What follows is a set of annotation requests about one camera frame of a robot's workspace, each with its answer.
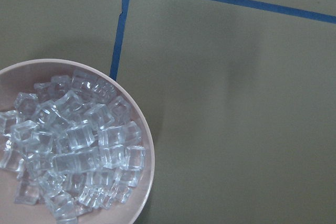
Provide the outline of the pile of ice cubes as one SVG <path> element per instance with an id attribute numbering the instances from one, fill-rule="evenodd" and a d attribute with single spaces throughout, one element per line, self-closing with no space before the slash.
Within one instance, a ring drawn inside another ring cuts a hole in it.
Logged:
<path id="1" fill-rule="evenodd" d="M 129 102 L 79 69 L 34 90 L 1 113 L 1 169 L 17 174 L 14 202 L 44 204 L 57 223 L 127 202 L 145 158 Z"/>

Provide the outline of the pink bowl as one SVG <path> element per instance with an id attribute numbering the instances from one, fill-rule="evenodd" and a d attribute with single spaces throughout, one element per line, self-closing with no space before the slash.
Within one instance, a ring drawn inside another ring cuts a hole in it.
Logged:
<path id="1" fill-rule="evenodd" d="M 134 223 L 154 147 L 134 100 L 77 62 L 1 70 L 1 223 Z"/>

